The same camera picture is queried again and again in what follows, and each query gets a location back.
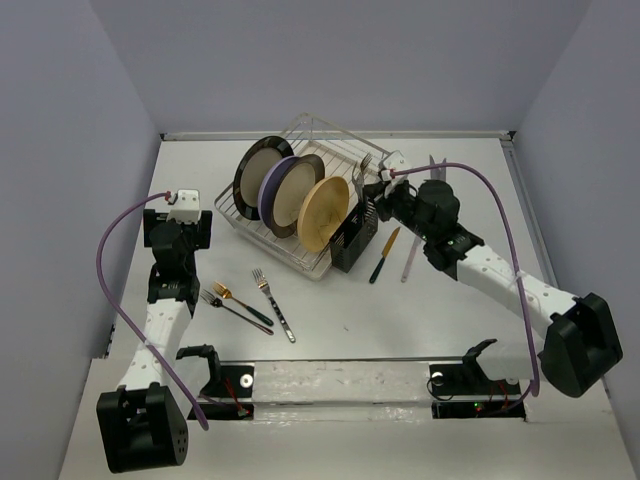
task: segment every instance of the dish rack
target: dish rack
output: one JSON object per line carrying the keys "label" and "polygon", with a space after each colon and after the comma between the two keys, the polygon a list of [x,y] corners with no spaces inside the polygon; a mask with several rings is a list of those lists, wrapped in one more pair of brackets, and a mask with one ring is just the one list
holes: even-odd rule
{"label": "dish rack", "polygon": [[[320,156],[326,177],[339,175],[347,181],[349,212],[358,203],[351,180],[354,165],[359,165],[370,153],[373,160],[365,171],[365,183],[372,182],[377,178],[378,164],[390,154],[364,138],[309,113],[298,115],[279,135],[289,142],[295,155],[301,157],[314,153]],[[277,238],[261,220],[251,221],[240,215],[233,202],[232,190],[233,184],[229,184],[216,198],[214,207],[238,233],[312,280],[320,280],[329,271],[329,245],[320,252],[311,253],[300,244],[297,235]]]}

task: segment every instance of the beige plate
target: beige plate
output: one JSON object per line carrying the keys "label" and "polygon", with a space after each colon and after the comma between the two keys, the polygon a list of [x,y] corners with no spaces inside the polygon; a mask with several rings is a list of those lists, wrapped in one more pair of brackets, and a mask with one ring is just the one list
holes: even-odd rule
{"label": "beige plate", "polygon": [[298,238],[310,252],[319,252],[347,217],[349,185],[342,177],[329,177],[314,186],[298,216]]}

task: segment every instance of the black rimmed plate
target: black rimmed plate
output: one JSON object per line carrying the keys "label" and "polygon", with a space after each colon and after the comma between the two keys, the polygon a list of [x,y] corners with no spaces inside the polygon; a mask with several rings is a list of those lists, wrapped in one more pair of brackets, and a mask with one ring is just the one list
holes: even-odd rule
{"label": "black rimmed plate", "polygon": [[258,140],[244,154],[233,178],[233,203],[249,220],[260,220],[258,194],[267,172],[284,157],[293,155],[289,142],[278,136]]}
{"label": "black rimmed plate", "polygon": [[269,228],[278,238],[296,232],[298,215],[311,189],[324,178],[324,162],[318,155],[300,157],[280,177],[271,209]]}

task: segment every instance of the knife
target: knife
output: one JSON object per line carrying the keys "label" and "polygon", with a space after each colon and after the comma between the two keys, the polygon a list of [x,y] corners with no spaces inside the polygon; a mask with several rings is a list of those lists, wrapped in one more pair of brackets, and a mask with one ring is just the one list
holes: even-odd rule
{"label": "knife", "polygon": [[389,255],[389,252],[391,251],[391,247],[393,247],[393,242],[396,241],[398,233],[400,233],[400,227],[396,228],[391,234],[391,236],[389,237],[389,240],[387,240],[387,244],[384,246],[384,249],[382,250],[382,258],[378,262],[378,266],[376,267],[376,269],[371,274],[371,278],[369,278],[369,283],[374,283],[378,278],[378,274],[380,273],[380,270],[382,270],[384,261],[387,259],[387,255]]}

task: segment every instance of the purple plate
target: purple plate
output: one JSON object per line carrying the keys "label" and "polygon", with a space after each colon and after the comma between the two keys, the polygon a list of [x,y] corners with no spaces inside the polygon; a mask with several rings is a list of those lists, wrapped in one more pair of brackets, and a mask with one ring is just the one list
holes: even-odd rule
{"label": "purple plate", "polygon": [[264,180],[262,180],[260,191],[258,192],[258,213],[260,214],[260,219],[269,229],[271,229],[273,202],[276,199],[276,193],[278,193],[280,178],[298,158],[299,157],[295,155],[283,158],[271,167],[264,176]]}

